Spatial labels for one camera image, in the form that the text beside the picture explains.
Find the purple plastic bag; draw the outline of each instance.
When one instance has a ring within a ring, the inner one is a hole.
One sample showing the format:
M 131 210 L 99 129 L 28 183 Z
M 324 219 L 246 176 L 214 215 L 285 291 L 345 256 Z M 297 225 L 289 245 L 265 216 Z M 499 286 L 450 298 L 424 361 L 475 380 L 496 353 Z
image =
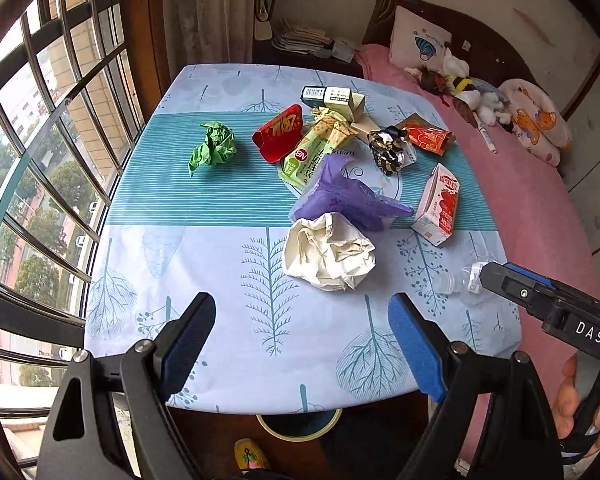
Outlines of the purple plastic bag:
M 361 231 L 383 231 L 382 219 L 413 215 L 408 205 L 376 195 L 360 180 L 344 176 L 342 168 L 352 160 L 339 153 L 325 155 L 291 209 L 290 220 L 315 220 L 324 213 L 337 212 Z

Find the pink bed sheet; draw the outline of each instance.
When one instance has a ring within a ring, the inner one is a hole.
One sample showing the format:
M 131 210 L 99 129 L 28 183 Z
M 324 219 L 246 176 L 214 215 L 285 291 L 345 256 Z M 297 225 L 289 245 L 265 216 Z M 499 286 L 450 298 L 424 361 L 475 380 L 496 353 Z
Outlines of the pink bed sheet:
M 456 134 L 474 171 L 509 261 L 600 298 L 600 282 L 587 237 L 557 170 L 527 153 L 516 137 L 500 126 L 487 128 L 498 149 L 497 154 L 491 153 L 477 130 L 453 107 L 446 107 L 439 97 L 421 90 L 412 77 L 389 63 L 388 54 L 387 47 L 368 44 L 356 54 L 356 60 L 365 79 L 421 95 L 435 106 Z M 563 379 L 562 366 L 574 349 L 545 334 L 540 322 L 522 308 L 520 323 L 520 349 L 531 355 L 553 403 Z M 464 441 L 461 456 L 468 462 L 478 444 L 487 403 L 486 396 L 478 400 Z

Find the white bottle label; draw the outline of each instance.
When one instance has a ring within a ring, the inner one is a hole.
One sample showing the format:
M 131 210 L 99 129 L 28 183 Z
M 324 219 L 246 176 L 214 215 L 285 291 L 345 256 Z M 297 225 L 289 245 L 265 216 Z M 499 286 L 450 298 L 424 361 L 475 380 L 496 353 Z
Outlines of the white bottle label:
M 480 270 L 487 264 L 487 262 L 476 262 L 471 266 L 471 272 L 469 273 L 469 285 L 466 288 L 474 294 L 480 294 L 482 291 L 482 283 L 480 282 Z

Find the clear plastic bottle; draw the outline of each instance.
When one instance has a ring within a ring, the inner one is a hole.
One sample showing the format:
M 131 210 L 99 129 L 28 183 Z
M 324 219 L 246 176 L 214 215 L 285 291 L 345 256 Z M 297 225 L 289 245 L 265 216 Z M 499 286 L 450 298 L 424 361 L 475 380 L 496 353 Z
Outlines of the clear plastic bottle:
M 480 270 L 487 262 L 475 262 L 459 270 L 440 272 L 431 280 L 433 291 L 437 294 L 458 295 L 467 305 L 476 305 L 488 300 L 493 293 L 486 290 L 480 282 Z

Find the shoe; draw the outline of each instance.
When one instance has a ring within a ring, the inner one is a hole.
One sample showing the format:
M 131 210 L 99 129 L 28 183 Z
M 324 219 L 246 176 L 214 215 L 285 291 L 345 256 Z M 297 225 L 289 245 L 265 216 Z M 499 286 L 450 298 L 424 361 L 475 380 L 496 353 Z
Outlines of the shoe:
M 269 460 L 260 446 L 250 438 L 241 438 L 234 446 L 235 462 L 241 471 L 248 469 L 271 469 Z

